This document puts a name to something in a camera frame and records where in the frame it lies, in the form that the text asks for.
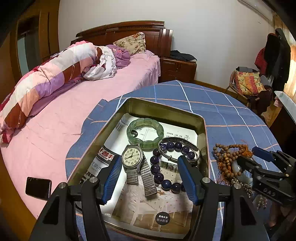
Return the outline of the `right hand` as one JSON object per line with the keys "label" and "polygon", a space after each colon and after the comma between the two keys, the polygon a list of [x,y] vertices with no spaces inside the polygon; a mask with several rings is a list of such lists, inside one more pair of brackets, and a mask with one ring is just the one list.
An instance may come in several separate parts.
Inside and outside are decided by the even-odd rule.
{"label": "right hand", "polygon": [[281,206],[276,202],[272,202],[269,219],[264,224],[268,236],[271,237],[277,231],[287,232],[295,221],[295,208],[291,205]]}

